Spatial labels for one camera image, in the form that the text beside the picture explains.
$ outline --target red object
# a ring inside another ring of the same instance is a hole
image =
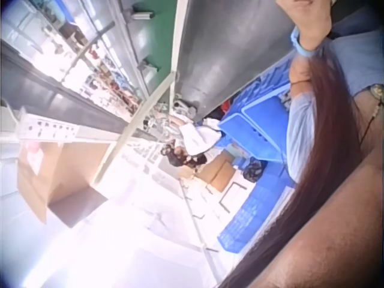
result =
[[[221,109],[224,113],[227,113],[230,109],[230,100],[228,99],[221,105]]]

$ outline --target metal pole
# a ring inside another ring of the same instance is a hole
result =
[[[136,112],[136,114],[132,118],[132,121],[124,129],[115,147],[113,147],[110,154],[107,156],[105,163],[102,164],[102,167],[95,178],[95,181],[94,181],[95,185],[101,182],[107,169],[111,166],[114,159],[120,156],[123,148],[126,146],[129,139],[131,138],[133,133],[136,131],[136,128],[139,127],[139,125],[142,125],[142,122],[145,116],[155,106],[155,104],[159,101],[161,96],[163,96],[163,94],[167,91],[167,89],[173,83],[173,81],[175,81],[175,72],[169,73],[169,75],[160,83],[160,85],[156,88],[156,90],[151,94],[149,99]]]
[[[141,74],[139,69],[137,69],[139,60],[133,46],[133,41],[131,39],[130,32],[127,28],[127,23],[124,19],[124,12],[122,10],[121,3],[119,0],[108,0],[108,5],[109,5],[110,12],[112,14],[112,17],[115,20],[116,25],[119,27],[119,32],[121,33],[122,42],[125,44],[127,56],[131,62],[133,72],[136,75],[136,79],[139,83],[139,88],[144,98],[148,99],[149,98],[148,88],[146,86],[143,75]]]

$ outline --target fluorescent light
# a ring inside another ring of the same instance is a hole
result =
[[[121,73],[125,76],[125,78],[126,78],[127,80],[129,80],[128,74],[127,74],[127,72],[125,72],[125,69],[124,69],[124,68],[121,68],[120,71],[121,71]]]
[[[104,34],[103,36],[101,36],[105,45],[107,46],[107,48],[109,48],[111,46],[111,43],[110,43],[110,40],[108,38],[108,36],[106,34]]]
[[[121,67],[121,62],[118,58],[118,55],[116,54],[116,51],[114,48],[109,49],[110,54],[112,55],[112,58],[115,60],[118,67]]]
[[[103,26],[102,26],[100,20],[98,20],[98,19],[95,20],[95,26],[96,26],[97,30],[99,30],[99,31],[103,29]]]

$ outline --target black bag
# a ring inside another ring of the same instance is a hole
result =
[[[267,164],[268,162],[265,160],[260,161],[251,157],[249,165],[244,169],[242,174],[244,179],[256,183],[262,177]]]

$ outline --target cardboard box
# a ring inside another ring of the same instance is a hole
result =
[[[89,186],[109,147],[107,143],[22,143],[17,187],[44,223],[47,209],[73,227],[107,199]]]
[[[232,164],[226,161],[217,173],[215,179],[212,180],[211,186],[219,192],[224,192],[224,189],[229,184],[235,172],[236,169],[232,167]]]
[[[215,179],[225,162],[232,163],[234,159],[235,157],[231,153],[223,150],[220,155],[212,160],[212,162],[205,165],[203,170],[196,176],[205,183],[210,184]]]

